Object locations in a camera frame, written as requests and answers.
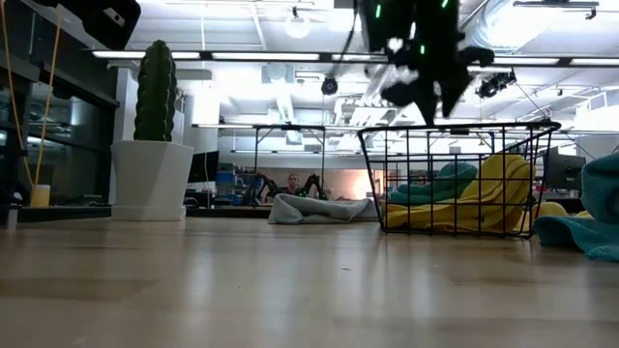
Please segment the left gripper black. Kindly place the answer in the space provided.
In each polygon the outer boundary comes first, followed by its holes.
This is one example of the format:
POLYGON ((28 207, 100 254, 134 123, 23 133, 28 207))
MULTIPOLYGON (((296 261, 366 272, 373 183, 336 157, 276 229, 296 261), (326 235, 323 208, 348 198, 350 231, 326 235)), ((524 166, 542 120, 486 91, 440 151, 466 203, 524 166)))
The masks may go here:
POLYGON ((124 50, 141 16, 136 0, 33 0, 36 4, 62 6, 77 16, 85 32, 112 50, 124 50))

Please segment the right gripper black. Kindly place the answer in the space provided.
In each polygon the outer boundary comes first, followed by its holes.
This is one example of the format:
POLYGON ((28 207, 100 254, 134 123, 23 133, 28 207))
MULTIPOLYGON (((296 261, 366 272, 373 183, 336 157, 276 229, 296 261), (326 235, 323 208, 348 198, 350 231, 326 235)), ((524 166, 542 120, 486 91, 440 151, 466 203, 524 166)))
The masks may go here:
POLYGON ((451 116, 472 80, 472 63, 485 67, 494 59, 489 48, 460 45, 459 6, 459 0, 361 0, 368 50, 417 74, 383 89, 381 97, 397 106, 416 102, 427 125, 434 124, 437 102, 443 116, 451 116))

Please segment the teal microfiber towel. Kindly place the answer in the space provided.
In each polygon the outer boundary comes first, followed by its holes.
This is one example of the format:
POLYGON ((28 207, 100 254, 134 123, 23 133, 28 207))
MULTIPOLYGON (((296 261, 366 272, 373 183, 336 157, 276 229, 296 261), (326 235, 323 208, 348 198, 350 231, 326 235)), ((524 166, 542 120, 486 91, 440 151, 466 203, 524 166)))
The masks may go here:
POLYGON ((584 212, 543 215, 533 227, 544 247, 577 247, 590 259, 619 263, 619 152, 594 159, 581 172, 584 212))
POLYGON ((390 194, 390 202, 402 205, 425 205, 460 198, 477 178, 478 168, 466 162, 449 162, 423 185, 400 185, 390 194))

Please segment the yellow microfiber towel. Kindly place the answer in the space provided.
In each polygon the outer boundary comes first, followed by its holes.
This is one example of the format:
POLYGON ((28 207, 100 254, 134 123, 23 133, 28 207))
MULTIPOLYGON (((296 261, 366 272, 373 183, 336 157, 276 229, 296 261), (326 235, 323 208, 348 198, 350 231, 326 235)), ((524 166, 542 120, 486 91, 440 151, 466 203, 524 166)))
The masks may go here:
POLYGON ((548 235, 570 234, 573 228, 567 222, 567 218, 578 222, 594 220, 586 210, 570 215, 560 203, 545 201, 524 207, 512 232, 525 233, 535 230, 537 233, 548 235), (550 217, 550 221, 544 222, 543 226, 537 230, 534 221, 539 217, 550 217))
POLYGON ((435 232, 510 232, 525 210, 534 175, 535 168, 519 155, 492 155, 459 198, 415 208, 390 204, 383 222, 435 232))

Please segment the black wire basket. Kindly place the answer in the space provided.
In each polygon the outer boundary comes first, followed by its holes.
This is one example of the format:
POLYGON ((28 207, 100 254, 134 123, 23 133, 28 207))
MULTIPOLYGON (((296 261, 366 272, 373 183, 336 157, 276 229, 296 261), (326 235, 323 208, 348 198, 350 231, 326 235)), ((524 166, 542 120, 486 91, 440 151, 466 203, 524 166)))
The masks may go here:
POLYGON ((359 130, 380 228, 385 233, 525 238, 531 232, 435 232, 408 227, 388 228, 383 222, 390 194, 400 185, 423 185, 449 162, 466 162, 478 168, 492 155, 519 155, 535 168, 526 206, 544 202, 544 157, 560 130, 552 121, 500 122, 440 126, 372 127, 359 130))

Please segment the grey microfiber towel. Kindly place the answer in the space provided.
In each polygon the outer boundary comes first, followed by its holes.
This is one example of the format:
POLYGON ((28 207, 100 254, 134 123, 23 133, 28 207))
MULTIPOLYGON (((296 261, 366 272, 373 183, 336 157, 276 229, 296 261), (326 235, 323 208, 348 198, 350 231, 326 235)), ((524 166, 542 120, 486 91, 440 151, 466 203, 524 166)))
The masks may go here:
POLYGON ((275 197, 268 222, 270 224, 340 224, 377 222, 374 202, 362 200, 320 200, 281 193, 275 197))

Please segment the black hanging device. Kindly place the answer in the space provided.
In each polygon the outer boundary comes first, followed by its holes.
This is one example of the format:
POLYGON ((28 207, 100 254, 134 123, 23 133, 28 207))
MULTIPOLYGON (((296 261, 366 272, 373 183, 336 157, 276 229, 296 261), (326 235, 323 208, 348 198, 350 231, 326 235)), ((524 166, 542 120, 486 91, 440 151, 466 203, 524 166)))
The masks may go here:
POLYGON ((514 70, 495 72, 481 78, 481 84, 476 88, 475 93, 481 99, 489 99, 516 82, 514 70))

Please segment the green cactus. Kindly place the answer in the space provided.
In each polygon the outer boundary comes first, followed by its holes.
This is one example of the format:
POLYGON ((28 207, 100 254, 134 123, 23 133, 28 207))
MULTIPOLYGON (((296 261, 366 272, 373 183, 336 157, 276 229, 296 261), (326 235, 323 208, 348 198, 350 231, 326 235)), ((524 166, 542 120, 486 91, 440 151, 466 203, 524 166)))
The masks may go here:
POLYGON ((176 64, 165 41, 156 40, 140 61, 134 140, 172 141, 177 99, 176 64))

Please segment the dark computer monitor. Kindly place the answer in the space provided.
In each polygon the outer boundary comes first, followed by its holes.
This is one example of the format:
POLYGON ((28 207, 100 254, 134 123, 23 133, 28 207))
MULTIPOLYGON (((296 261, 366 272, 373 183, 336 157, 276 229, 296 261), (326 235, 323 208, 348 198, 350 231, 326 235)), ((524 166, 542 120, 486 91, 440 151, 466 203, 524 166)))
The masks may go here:
POLYGON ((219 151, 194 154, 192 156, 192 164, 188 182, 214 182, 218 173, 219 155, 219 151))
POLYGON ((561 155, 558 147, 550 148, 544 157, 545 185, 549 189, 581 190, 584 157, 561 155))

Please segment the round ceiling lamp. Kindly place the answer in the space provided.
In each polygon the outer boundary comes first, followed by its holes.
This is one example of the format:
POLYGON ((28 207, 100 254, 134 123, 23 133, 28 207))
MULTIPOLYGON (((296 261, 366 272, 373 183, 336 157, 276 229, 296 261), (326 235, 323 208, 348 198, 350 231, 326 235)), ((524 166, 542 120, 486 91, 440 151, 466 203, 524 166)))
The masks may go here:
POLYGON ((299 13, 297 7, 292 7, 285 21, 285 32, 293 39, 303 39, 310 33, 310 19, 299 13))

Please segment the white faceted plant pot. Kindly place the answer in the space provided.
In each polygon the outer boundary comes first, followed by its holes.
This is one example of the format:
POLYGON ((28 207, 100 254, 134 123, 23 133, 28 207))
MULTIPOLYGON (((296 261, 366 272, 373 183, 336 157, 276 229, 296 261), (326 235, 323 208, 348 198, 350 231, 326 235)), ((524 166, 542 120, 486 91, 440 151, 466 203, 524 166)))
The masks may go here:
POLYGON ((111 146, 115 201, 121 221, 180 221, 193 148, 165 141, 123 140, 111 146))

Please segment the person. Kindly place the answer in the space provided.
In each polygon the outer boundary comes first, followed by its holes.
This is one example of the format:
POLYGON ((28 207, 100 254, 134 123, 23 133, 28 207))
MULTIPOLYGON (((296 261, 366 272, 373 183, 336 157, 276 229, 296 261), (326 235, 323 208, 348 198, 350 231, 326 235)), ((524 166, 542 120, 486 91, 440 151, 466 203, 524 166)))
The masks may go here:
POLYGON ((303 188, 300 186, 299 176, 291 173, 287 177, 287 187, 283 191, 287 194, 297 195, 303 188))

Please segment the long ceiling light strip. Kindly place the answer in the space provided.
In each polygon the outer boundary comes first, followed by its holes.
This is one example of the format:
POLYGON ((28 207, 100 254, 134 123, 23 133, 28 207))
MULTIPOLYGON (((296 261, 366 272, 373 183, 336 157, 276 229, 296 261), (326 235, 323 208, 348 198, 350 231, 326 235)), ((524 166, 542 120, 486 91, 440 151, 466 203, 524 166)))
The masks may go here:
MULTIPOLYGON (((143 51, 92 50, 94 57, 106 60, 140 60, 143 51)), ((340 61, 340 55, 325 52, 270 52, 270 51, 173 51, 172 58, 180 61, 217 62, 286 62, 286 63, 325 63, 340 61)), ((344 64, 386 64, 383 54, 346 53, 341 61, 344 64)), ((543 57, 526 55, 497 55, 491 63, 484 66, 519 68, 619 68, 618 57, 543 57)))

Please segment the yellowish cup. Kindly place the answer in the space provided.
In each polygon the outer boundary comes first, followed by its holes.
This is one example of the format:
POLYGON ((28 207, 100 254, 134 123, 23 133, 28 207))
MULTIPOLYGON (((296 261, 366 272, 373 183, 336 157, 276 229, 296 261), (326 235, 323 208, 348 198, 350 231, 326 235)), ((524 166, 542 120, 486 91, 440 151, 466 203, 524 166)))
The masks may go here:
POLYGON ((32 190, 31 207, 45 208, 49 206, 50 201, 50 185, 35 185, 32 190))

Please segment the black metal frame stand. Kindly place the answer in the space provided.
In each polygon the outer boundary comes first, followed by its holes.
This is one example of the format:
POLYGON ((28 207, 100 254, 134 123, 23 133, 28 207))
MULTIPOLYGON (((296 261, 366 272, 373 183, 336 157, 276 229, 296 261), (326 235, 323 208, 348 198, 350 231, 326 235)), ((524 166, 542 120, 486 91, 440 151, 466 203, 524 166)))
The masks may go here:
POLYGON ((308 125, 294 125, 294 124, 272 124, 272 125, 253 125, 251 126, 255 130, 254 141, 254 156, 253 156, 253 171, 258 174, 258 150, 259 144, 262 141, 262 137, 259 136, 261 130, 267 130, 265 136, 268 136, 273 130, 279 131, 308 131, 315 139, 318 140, 321 145, 321 174, 320 174, 320 189, 324 189, 324 173, 325 173, 325 140, 326 140, 326 128, 324 126, 308 126, 308 125))

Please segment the black aluminium table frame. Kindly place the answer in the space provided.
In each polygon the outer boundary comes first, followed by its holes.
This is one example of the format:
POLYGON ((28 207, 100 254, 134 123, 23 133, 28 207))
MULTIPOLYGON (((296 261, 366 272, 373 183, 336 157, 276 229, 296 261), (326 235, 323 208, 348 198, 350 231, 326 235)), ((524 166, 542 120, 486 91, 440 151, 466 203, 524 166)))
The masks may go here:
MULTIPOLYGON (((216 209, 187 208, 188 218, 267 218, 270 207, 218 207, 216 209)), ((37 222, 64 219, 109 218, 110 207, 0 207, 0 226, 10 222, 37 222)))

